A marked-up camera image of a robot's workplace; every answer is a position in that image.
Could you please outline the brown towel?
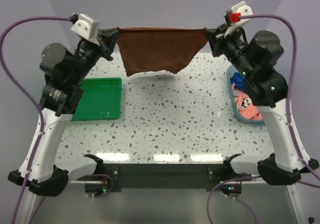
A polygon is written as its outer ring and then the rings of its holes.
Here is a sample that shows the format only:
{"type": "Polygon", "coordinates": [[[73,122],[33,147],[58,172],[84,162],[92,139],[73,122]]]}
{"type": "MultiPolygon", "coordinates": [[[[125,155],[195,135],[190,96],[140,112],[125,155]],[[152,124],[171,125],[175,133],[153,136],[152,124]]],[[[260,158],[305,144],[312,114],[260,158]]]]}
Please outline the brown towel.
{"type": "Polygon", "coordinates": [[[207,44],[203,29],[117,28],[126,75],[169,71],[177,74],[207,44]]]}

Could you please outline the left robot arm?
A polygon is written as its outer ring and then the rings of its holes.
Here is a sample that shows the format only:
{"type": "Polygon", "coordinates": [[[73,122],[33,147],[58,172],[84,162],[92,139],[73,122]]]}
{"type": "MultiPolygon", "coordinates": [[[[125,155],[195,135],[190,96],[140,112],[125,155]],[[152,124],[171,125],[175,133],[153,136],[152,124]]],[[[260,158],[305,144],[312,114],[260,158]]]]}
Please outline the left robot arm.
{"type": "Polygon", "coordinates": [[[65,189],[70,172],[54,164],[61,137],[83,95],[82,80],[100,58],[113,60],[119,35],[119,28],[99,30],[97,44],[81,39],[74,53],[60,43],[43,49],[40,69],[46,84],[36,102],[38,124],[25,161],[8,175],[10,182],[25,185],[38,196],[55,197],[65,189]]]}

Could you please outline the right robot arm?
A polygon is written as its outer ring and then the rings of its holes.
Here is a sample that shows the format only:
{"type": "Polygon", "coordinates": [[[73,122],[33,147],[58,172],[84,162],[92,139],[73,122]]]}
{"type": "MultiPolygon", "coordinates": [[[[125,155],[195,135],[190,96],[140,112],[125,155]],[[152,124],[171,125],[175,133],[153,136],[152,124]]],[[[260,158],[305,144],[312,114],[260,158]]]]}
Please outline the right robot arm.
{"type": "Polygon", "coordinates": [[[259,175],[269,185],[292,185],[303,173],[319,168],[304,148],[293,118],[289,87],[285,77],[274,69],[284,49],[278,36],[270,31],[258,31],[250,42],[242,40],[243,28],[227,34],[228,26],[205,29],[212,55],[224,55],[244,77],[244,88],[261,114],[274,152],[264,160],[229,158],[223,167],[228,180],[240,174],[259,175]]]}

